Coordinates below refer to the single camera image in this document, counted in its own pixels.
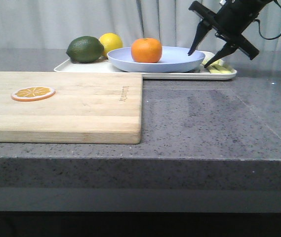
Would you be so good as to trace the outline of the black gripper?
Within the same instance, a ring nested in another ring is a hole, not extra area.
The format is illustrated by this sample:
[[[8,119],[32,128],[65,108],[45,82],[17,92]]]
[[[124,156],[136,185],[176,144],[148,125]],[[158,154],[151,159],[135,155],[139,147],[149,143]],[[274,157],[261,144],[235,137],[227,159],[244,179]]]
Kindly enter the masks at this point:
[[[226,0],[215,13],[197,0],[193,1],[189,10],[196,13],[201,21],[197,25],[188,55],[192,55],[208,32],[214,29],[216,36],[224,40],[226,44],[206,62],[204,68],[234,53],[237,49],[241,50],[249,59],[254,59],[259,54],[259,50],[242,33],[269,3],[269,0]]]

